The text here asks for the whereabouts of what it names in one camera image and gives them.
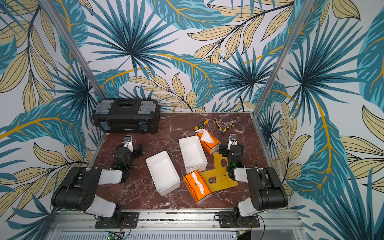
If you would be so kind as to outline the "yellow wooden lid top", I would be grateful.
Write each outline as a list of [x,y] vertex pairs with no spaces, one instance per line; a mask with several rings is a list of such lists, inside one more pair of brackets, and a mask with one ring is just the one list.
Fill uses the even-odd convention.
[[214,167],[215,169],[226,168],[228,166],[228,159],[222,154],[214,153]]

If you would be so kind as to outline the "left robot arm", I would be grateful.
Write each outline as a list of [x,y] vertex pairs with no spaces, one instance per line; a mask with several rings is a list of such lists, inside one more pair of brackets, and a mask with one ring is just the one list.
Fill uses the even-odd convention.
[[115,149],[111,169],[74,167],[54,191],[51,205],[84,212],[96,218],[96,229],[135,228],[139,213],[124,213],[121,205],[97,195],[100,185],[123,184],[128,180],[134,159],[143,155],[142,145],[130,150],[125,144]]

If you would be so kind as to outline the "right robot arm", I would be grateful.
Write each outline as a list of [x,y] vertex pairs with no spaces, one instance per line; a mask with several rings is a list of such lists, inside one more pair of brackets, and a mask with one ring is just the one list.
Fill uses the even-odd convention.
[[288,206],[288,197],[276,170],[272,167],[259,169],[243,166],[243,153],[243,145],[229,146],[226,170],[233,181],[248,184],[250,196],[238,202],[231,212],[219,212],[222,228],[258,227],[259,213]]

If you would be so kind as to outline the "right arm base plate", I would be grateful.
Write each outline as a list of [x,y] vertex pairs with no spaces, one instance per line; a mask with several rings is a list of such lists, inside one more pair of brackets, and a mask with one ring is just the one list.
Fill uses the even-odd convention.
[[234,211],[218,212],[218,220],[221,228],[258,228],[259,219],[256,216],[242,217]]

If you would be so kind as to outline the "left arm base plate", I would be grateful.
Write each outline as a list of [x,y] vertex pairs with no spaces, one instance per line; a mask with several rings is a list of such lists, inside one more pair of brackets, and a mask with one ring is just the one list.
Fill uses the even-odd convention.
[[98,217],[96,229],[136,229],[139,212],[121,212],[114,214],[111,218]]

